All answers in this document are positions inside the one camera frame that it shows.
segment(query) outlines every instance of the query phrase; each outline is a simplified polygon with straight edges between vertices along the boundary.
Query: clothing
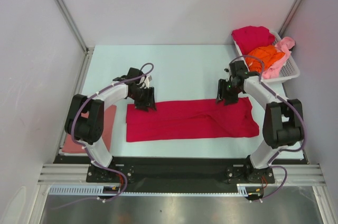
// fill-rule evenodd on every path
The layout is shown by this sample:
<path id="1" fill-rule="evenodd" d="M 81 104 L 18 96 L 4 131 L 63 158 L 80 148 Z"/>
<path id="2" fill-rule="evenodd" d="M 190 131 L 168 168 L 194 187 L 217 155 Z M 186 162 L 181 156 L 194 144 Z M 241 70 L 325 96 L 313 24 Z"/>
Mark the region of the clothing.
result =
<path id="1" fill-rule="evenodd" d="M 227 106 L 207 99 L 158 102 L 156 108 L 157 111 L 144 112 L 135 109 L 135 105 L 128 105 L 127 142 L 254 137 L 259 134 L 248 97 Z"/>
<path id="2" fill-rule="evenodd" d="M 112 126 L 114 125 L 115 113 L 116 113 L 115 105 L 111 105 L 109 108 L 105 110 L 104 113 L 104 131 L 102 133 L 102 139 L 104 140 L 108 150 L 110 149 L 111 144 Z M 88 117 L 88 114 L 83 114 L 82 117 Z M 62 151 L 64 153 L 70 154 L 82 154 L 86 152 L 86 150 L 82 149 L 82 146 L 75 144 L 72 141 L 72 138 L 69 134 L 67 134 L 65 138 Z"/>
<path id="3" fill-rule="evenodd" d="M 276 61 L 284 57 L 284 52 L 277 52 L 276 48 L 273 45 L 266 47 L 258 47 L 251 51 L 249 55 L 254 56 L 264 63 L 264 69 L 270 68 Z M 249 71 L 262 71 L 261 63 L 254 58 L 245 58 L 245 61 L 248 65 Z"/>
<path id="4" fill-rule="evenodd" d="M 248 26 L 232 31 L 232 37 L 236 41 L 243 55 L 257 47 L 271 45 L 275 36 L 266 27 Z"/>
<path id="5" fill-rule="evenodd" d="M 293 46 L 295 46 L 295 40 L 289 37 L 284 37 L 282 40 L 280 40 L 278 43 L 276 43 L 275 48 L 277 52 L 283 52 L 285 55 L 277 60 L 274 64 L 272 64 L 265 72 L 263 72 L 262 76 L 264 79 L 272 79 L 272 78 L 278 78 L 279 72 L 281 68 L 285 65 L 288 58 L 291 56 L 291 52 L 289 49 L 291 49 Z"/>

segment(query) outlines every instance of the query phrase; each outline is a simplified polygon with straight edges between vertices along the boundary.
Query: white wall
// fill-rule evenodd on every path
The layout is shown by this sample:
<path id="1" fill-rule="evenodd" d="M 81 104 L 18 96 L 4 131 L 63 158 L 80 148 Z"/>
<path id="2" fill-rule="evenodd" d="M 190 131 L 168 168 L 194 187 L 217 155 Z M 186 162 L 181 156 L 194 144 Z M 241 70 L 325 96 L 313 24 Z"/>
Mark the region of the white wall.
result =
<path id="1" fill-rule="evenodd" d="M 320 163 L 338 206 L 338 0 L 304 0 L 286 35 L 296 41 L 292 55 L 301 70 L 286 90 L 303 103 L 308 157 Z"/>
<path id="2" fill-rule="evenodd" d="M 30 207 L 42 164 L 56 150 L 83 53 L 54 0 L 0 5 L 1 219 L 21 186 L 23 215 Z"/>
<path id="3" fill-rule="evenodd" d="M 247 25 L 279 30 L 294 0 L 65 0 L 94 44 L 231 44 Z"/>

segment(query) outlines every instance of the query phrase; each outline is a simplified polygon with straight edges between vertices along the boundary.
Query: table surface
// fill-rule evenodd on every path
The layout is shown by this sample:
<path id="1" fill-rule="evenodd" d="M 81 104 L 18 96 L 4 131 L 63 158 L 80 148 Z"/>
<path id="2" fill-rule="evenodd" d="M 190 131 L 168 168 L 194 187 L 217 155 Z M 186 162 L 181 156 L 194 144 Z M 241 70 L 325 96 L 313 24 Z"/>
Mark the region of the table surface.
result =
<path id="1" fill-rule="evenodd" d="M 235 57 L 233 45 L 97 45 L 82 94 L 91 95 L 109 85 L 113 78 L 126 74 L 130 67 L 140 68 L 151 62 L 155 66 L 151 73 L 151 86 L 155 87 L 156 101 L 213 99 L 217 95 L 218 80 L 227 76 L 224 68 Z M 277 93 L 284 93 L 281 83 L 270 86 Z M 127 104 L 132 104 L 133 100 L 121 100 L 116 103 L 110 152 L 113 156 L 139 157 L 247 157 L 263 140 L 261 129 L 265 113 L 251 96 L 249 98 L 252 116 L 260 127 L 257 137 L 134 143 L 126 142 L 126 110 Z M 303 153 L 283 152 L 278 158 L 303 159 Z"/>

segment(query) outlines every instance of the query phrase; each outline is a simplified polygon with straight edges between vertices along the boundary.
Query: metallic floor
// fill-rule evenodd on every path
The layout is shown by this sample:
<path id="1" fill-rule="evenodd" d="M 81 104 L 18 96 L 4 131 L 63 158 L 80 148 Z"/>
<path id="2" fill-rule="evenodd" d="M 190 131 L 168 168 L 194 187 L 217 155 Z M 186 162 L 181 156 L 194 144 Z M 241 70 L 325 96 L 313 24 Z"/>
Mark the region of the metallic floor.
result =
<path id="1" fill-rule="evenodd" d="M 311 187 L 285 187 L 263 203 L 245 198 L 123 196 L 90 199 L 58 210 L 79 196 L 48 196 L 41 224 L 321 224 Z"/>

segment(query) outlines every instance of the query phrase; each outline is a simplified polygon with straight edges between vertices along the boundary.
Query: red cloth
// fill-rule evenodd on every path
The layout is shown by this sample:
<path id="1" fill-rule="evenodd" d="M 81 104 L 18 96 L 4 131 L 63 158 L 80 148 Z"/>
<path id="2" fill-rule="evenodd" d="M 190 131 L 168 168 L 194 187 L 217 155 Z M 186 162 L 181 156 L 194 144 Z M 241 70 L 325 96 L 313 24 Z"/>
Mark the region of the red cloth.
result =
<path id="1" fill-rule="evenodd" d="M 214 99 L 164 101 L 157 111 L 127 107 L 127 142 L 159 139 L 254 137 L 259 127 L 251 115 L 248 97 L 227 105 Z"/>
<path id="2" fill-rule="evenodd" d="M 236 41 L 243 55 L 248 55 L 255 48 L 271 45 L 275 36 L 266 27 L 248 26 L 232 31 L 232 37 Z"/>
<path id="3" fill-rule="evenodd" d="M 107 149 L 110 149 L 110 143 L 111 143 L 111 134 L 112 134 L 112 126 L 114 125 L 114 119 L 115 119 L 115 113 L 116 113 L 116 106 L 111 105 L 109 108 L 105 110 L 104 113 L 104 131 L 102 133 L 102 139 L 105 142 L 105 145 Z M 88 114 L 81 114 L 82 117 L 88 117 Z M 69 154 L 84 154 L 86 150 L 82 149 L 82 146 L 75 144 L 72 141 L 72 137 L 67 134 L 64 142 L 64 146 L 62 148 L 62 151 L 64 153 Z"/>

